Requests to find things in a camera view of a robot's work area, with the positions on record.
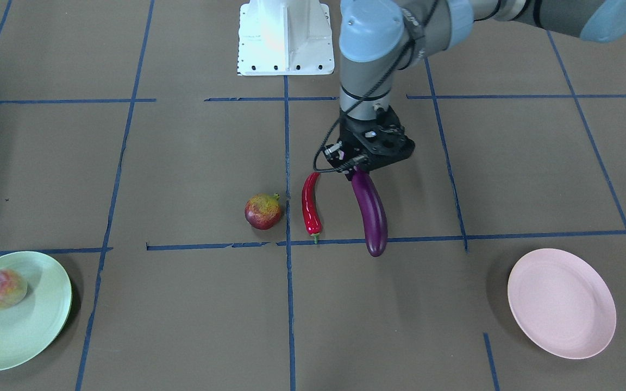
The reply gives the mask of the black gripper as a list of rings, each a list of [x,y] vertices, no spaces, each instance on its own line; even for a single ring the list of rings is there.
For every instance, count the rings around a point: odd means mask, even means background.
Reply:
[[[367,154],[367,163],[358,166],[365,172],[409,159],[416,146],[405,134],[405,127],[392,107],[380,109],[372,121],[346,116],[340,125],[338,141],[352,144]]]

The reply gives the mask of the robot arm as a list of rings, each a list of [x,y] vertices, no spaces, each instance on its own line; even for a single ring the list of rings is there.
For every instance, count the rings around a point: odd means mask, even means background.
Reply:
[[[340,114],[318,151],[335,172],[408,159],[415,142],[390,106],[393,74],[463,42],[475,22],[519,22],[588,42],[626,34],[626,1],[343,1]]]

